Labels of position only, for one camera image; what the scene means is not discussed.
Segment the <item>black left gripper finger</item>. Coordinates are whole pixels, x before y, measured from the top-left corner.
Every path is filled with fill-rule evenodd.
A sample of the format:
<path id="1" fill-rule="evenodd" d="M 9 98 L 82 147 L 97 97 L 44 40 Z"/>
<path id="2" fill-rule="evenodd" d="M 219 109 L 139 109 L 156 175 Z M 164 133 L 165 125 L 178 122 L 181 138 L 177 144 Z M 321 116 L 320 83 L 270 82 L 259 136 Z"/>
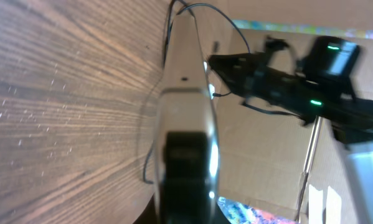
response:
<path id="1" fill-rule="evenodd" d="M 163 152 L 163 180 L 134 224 L 228 223 L 217 204 L 217 174 L 210 173 L 215 140 L 205 132 L 170 131 Z"/>

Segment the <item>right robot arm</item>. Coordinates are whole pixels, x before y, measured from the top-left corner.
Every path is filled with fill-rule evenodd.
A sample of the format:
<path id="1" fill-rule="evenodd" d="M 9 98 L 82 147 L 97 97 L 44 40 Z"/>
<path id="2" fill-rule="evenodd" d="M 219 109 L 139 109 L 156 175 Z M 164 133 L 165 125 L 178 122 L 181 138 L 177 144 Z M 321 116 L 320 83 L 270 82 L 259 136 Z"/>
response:
<path id="1" fill-rule="evenodd" d="M 329 120 L 333 138 L 343 146 L 359 221 L 373 223 L 373 100 L 359 98 L 351 80 L 361 47 L 319 36 L 305 57 L 293 60 L 291 73 L 271 68 L 273 56 L 288 46 L 267 37 L 261 52 L 211 55 L 208 63 L 243 106 L 257 97 L 276 106 L 275 115 L 296 116 L 304 125 Z"/>

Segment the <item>black Galaxy flip phone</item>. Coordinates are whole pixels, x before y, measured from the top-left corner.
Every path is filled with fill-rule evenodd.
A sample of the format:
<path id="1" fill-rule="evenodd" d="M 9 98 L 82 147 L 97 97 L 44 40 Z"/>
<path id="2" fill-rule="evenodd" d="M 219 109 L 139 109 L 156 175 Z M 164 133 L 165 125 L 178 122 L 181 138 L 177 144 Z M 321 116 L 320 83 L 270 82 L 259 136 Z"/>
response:
<path id="1" fill-rule="evenodd" d="M 188 14 L 173 20 L 159 95 L 154 129 L 154 193 L 157 180 L 163 180 L 165 167 L 159 153 L 163 152 L 166 134 L 170 131 L 205 132 L 215 140 L 210 173 L 219 182 L 219 143 L 214 106 L 204 69 L 196 20 Z"/>

